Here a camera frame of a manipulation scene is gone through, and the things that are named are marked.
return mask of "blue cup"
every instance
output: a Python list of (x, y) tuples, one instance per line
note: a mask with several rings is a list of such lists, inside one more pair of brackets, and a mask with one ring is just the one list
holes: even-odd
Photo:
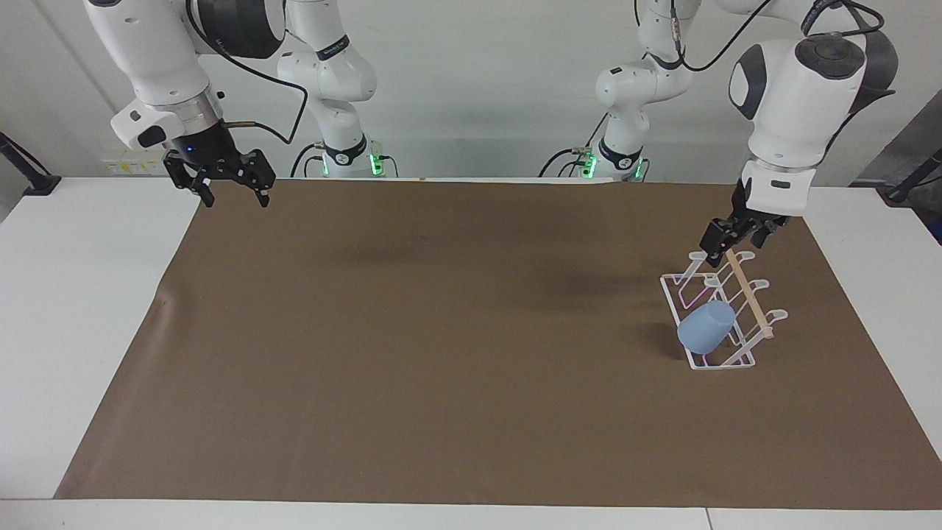
[(733, 330), (736, 311), (726, 302), (714, 301), (693, 311), (677, 327), (677, 337), (698, 356), (713, 353)]

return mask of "black stand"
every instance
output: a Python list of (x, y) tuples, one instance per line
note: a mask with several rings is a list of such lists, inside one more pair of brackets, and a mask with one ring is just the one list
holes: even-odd
[(9, 138), (2, 132), (0, 132), (0, 152), (29, 180), (30, 187), (23, 192), (23, 197), (45, 197), (52, 193), (62, 181), (61, 176), (41, 174), (36, 171), (36, 168), (23, 158), (23, 155), (13, 147)]
[(878, 190), (878, 192), (883, 195), (887, 201), (896, 204), (904, 203), (909, 197), (909, 192), (932, 174), (933, 171), (937, 170), (940, 165), (942, 165), (942, 149), (936, 151), (935, 154), (919, 166), (913, 174), (907, 176), (899, 186), (889, 190)]

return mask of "green led light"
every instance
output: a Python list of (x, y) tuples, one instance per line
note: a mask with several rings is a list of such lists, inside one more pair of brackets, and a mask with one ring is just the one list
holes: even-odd
[(370, 153), (369, 161), (373, 164), (373, 175), (380, 176), (382, 174), (382, 160), (376, 155)]
[(582, 170), (582, 178), (592, 178), (595, 176), (595, 166), (598, 165), (598, 158), (595, 155), (589, 155), (589, 163)]
[(644, 182), (644, 178), (647, 176), (649, 169), (651, 169), (651, 160), (642, 158), (641, 161), (638, 162), (638, 169), (635, 170), (635, 176), (631, 179), (631, 181)]

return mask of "white wall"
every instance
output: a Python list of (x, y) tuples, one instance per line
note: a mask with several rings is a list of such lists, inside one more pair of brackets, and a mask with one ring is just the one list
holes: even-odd
[[(885, 13), (886, 33), (900, 51), (900, 95), (854, 121), (821, 170), (821, 183), (853, 180), (942, 87), (942, 69), (933, 62), (942, 50), (937, 0), (867, 3)], [(380, 76), (377, 96), (360, 105), (364, 125), (409, 176), (535, 174), (550, 154), (592, 132), (603, 112), (593, 95), (597, 74), (641, 55), (630, 0), (344, 0), (341, 10)], [(742, 20), (706, 0), (688, 36), (690, 61), (711, 58)], [(650, 178), (735, 181), (750, 125), (725, 95), (732, 65), (753, 42), (798, 35), (787, 23), (760, 19), (726, 59), (696, 76), (689, 93), (651, 106)], [(299, 48), (290, 41), (285, 49)], [(54, 171), (100, 173), (97, 154), (116, 145), (108, 120), (131, 90), (81, 2), (4, 0), (0, 61), (0, 127), (38, 141), (38, 154)], [(216, 88), (228, 93), (227, 118), (291, 126), (298, 103), (291, 91), (221, 58), (202, 61)], [(274, 70), (273, 61), (255, 64)], [(265, 149), (279, 174), (318, 137), (311, 119), (298, 147), (257, 131), (236, 134), (243, 150)]]

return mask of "black cable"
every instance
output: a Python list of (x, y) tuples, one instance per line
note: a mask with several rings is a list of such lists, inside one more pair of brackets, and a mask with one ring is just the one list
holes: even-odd
[(300, 150), (300, 153), (298, 153), (298, 157), (295, 158), (294, 165), (291, 166), (291, 173), (289, 174), (290, 178), (294, 178), (295, 173), (298, 171), (298, 166), (300, 166), (300, 162), (304, 159), (304, 155), (307, 155), (308, 151), (315, 149), (319, 145), (320, 145), (320, 142), (316, 141), (309, 145), (305, 145), (304, 148)]
[(573, 171), (576, 170), (576, 167), (581, 166), (581, 165), (582, 165), (582, 160), (576, 160), (575, 162), (569, 162), (568, 164), (562, 166), (562, 169), (560, 169), (560, 172), (556, 175), (556, 177), (557, 177), (557, 178), (562, 178), (562, 172), (566, 171), (566, 168), (569, 168), (569, 167), (573, 168), (573, 169), (569, 170), (569, 176), (572, 177), (572, 176), (573, 176)]
[(31, 161), (31, 162), (33, 162), (34, 164), (36, 164), (37, 167), (39, 167), (44, 173), (46, 173), (46, 175), (48, 175), (48, 176), (52, 176), (52, 175), (53, 175), (52, 173), (49, 172), (49, 170), (46, 169), (46, 166), (43, 166), (43, 165), (42, 165), (42, 162), (38, 161), (38, 160), (36, 159), (36, 157), (33, 156), (32, 153), (30, 153), (29, 151), (26, 151), (26, 149), (24, 149), (22, 145), (20, 145), (20, 144), (17, 143), (16, 141), (14, 141), (13, 138), (11, 138), (11, 137), (9, 137), (9, 136), (7, 136), (7, 135), (4, 135), (4, 136), (7, 138), (7, 142), (8, 142), (10, 145), (13, 146), (13, 149), (16, 149), (17, 151), (20, 152), (21, 155), (23, 155), (24, 157), (28, 158), (29, 161)]
[[(877, 20), (877, 25), (868, 25), (867, 27), (861, 27), (860, 29), (855, 29), (853, 31), (840, 32), (840, 35), (843, 37), (853, 37), (854, 35), (867, 35), (868, 33), (880, 31), (881, 29), (883, 29), (884, 25), (886, 25), (886, 19), (884, 18), (883, 14), (880, 13), (880, 11), (874, 8), (871, 8), (869, 6), (864, 6), (863, 4), (858, 4), (857, 2), (854, 2), (853, 0), (831, 0), (830, 2), (825, 2), (820, 7), (818, 7), (819, 9), (818, 16), (820, 16), (820, 14), (823, 13), (825, 9), (833, 6), (834, 4), (844, 4), (844, 6), (846, 6), (847, 8), (860, 9), (861, 11), (864, 11), (865, 13), (867, 13), (868, 15), (872, 16), (873, 18)], [(811, 24), (809, 24), (808, 27), (814, 25), (814, 23), (817, 21), (818, 21), (818, 17), (815, 17), (815, 20), (811, 21)]]
[[(605, 122), (605, 119), (608, 118), (608, 116), (609, 114), (607, 112), (602, 115), (602, 119), (599, 120), (598, 125), (595, 126), (595, 130), (592, 132), (592, 135), (589, 137), (589, 140), (586, 141), (586, 145), (585, 145), (586, 147), (589, 147), (592, 145), (592, 141), (595, 140), (595, 135), (598, 134), (598, 131), (602, 128), (602, 124)], [(578, 158), (576, 158), (576, 162), (581, 162), (581, 161), (582, 161), (582, 155), (579, 155)], [(576, 170), (576, 167), (573, 167), (571, 170), (569, 170), (570, 178), (572, 178), (573, 172), (575, 170)]]
[(311, 163), (311, 160), (324, 161), (324, 157), (321, 157), (321, 156), (310, 157), (304, 161), (304, 178), (307, 178), (307, 165)]
[(560, 157), (565, 157), (566, 155), (572, 154), (572, 152), (573, 152), (572, 149), (563, 149), (562, 151), (559, 151), (556, 155), (553, 155), (552, 157), (550, 157), (549, 161), (546, 162), (546, 165), (544, 165), (543, 168), (540, 170), (540, 175), (537, 178), (543, 178), (543, 175), (546, 174), (546, 170), (549, 169), (549, 166), (553, 165), (553, 162), (560, 159)]
[(218, 53), (222, 58), (228, 60), (229, 62), (233, 63), (235, 66), (237, 66), (238, 68), (240, 68), (240, 69), (242, 69), (242, 70), (248, 72), (249, 74), (257, 75), (258, 77), (261, 77), (262, 79), (265, 79), (266, 81), (270, 81), (270, 82), (272, 82), (272, 83), (275, 83), (276, 85), (281, 85), (281, 86), (283, 86), (283, 87), (288, 87), (288, 88), (291, 88), (291, 89), (295, 89), (295, 90), (297, 90), (297, 91), (300, 91), (302, 94), (304, 94), (304, 97), (301, 99), (300, 110), (298, 111), (298, 117), (295, 119), (294, 126), (291, 128), (291, 135), (288, 136), (288, 138), (285, 138), (281, 133), (279, 133), (279, 132), (276, 131), (275, 129), (273, 129), (273, 128), (271, 128), (271, 127), (265, 125), (265, 124), (259, 124), (258, 122), (253, 122), (253, 123), (254, 123), (254, 125), (253, 125), (254, 127), (258, 127), (258, 128), (260, 128), (260, 129), (266, 130), (267, 132), (273, 134), (276, 138), (278, 138), (278, 140), (282, 141), (283, 143), (285, 143), (285, 144), (290, 144), (291, 142), (293, 142), (294, 139), (295, 139), (295, 135), (298, 134), (298, 127), (300, 127), (300, 120), (301, 120), (301, 118), (304, 117), (304, 110), (307, 108), (307, 99), (308, 99), (308, 92), (307, 92), (307, 89), (305, 89), (305, 88), (304, 88), (303, 86), (301, 86), (301, 85), (296, 85), (296, 84), (294, 84), (294, 83), (289, 83), (289, 82), (283, 81), (282, 79), (279, 79), (279, 78), (277, 78), (277, 77), (272, 77), (271, 75), (263, 74), (263, 73), (261, 73), (261, 72), (255, 70), (255, 69), (253, 69), (252, 67), (247, 66), (247, 65), (245, 65), (245, 64), (243, 64), (243, 63), (241, 63), (241, 62), (235, 60), (232, 56), (229, 55), (228, 52), (225, 51), (225, 49), (223, 49), (223, 47), (222, 47), (222, 42), (219, 42), (219, 41), (211, 42), (211, 41), (209, 40), (209, 38), (206, 37), (206, 34), (203, 33), (203, 31), (200, 29), (200, 27), (196, 24), (196, 18), (193, 16), (192, 0), (186, 0), (186, 4), (187, 4), (187, 18), (189, 19), (190, 25), (193, 26), (193, 30), (196, 31), (196, 34), (200, 36), (200, 39), (202, 39), (203, 42), (205, 42), (207, 46), (209, 46), (210, 48), (212, 48), (213, 51), (215, 51), (216, 53)]
[(396, 163), (396, 159), (395, 159), (395, 158), (390, 157), (390, 156), (388, 156), (388, 155), (383, 155), (382, 157), (380, 157), (380, 160), (392, 160), (392, 161), (393, 161), (393, 167), (396, 168), (396, 178), (399, 178), (399, 164)]
[[(736, 40), (738, 40), (739, 37), (742, 35), (742, 33), (746, 30), (746, 28), (749, 27), (749, 25), (753, 23), (755, 18), (759, 16), (759, 14), (762, 12), (762, 9), (764, 9), (768, 4), (771, 4), (771, 2), (772, 0), (765, 0), (765, 2), (763, 2), (758, 8), (756, 8), (755, 11), (753, 11), (752, 14), (749, 15), (749, 18), (746, 19), (746, 22), (744, 22), (742, 26), (739, 27), (739, 30), (733, 34), (733, 37), (729, 40), (729, 42), (726, 43), (726, 46), (724, 46), (723, 49), (720, 50), (720, 53), (717, 54), (717, 56), (713, 58), (713, 60), (707, 63), (706, 66), (701, 66), (701, 67), (690, 66), (690, 64), (687, 62), (687, 57), (685, 55), (685, 52), (683, 51), (684, 50), (683, 45), (680, 43), (680, 41), (675, 42), (674, 46), (677, 49), (677, 56), (680, 58), (678, 63), (680, 65), (683, 65), (685, 68), (687, 68), (691, 72), (703, 72), (705, 70), (712, 68), (713, 65), (719, 62), (720, 59), (723, 58), (724, 55), (726, 55), (726, 52), (728, 52), (729, 49), (733, 47), (733, 44), (736, 43)], [(674, 0), (671, 0), (671, 16), (674, 18), (677, 17), (677, 9), (674, 7)]]

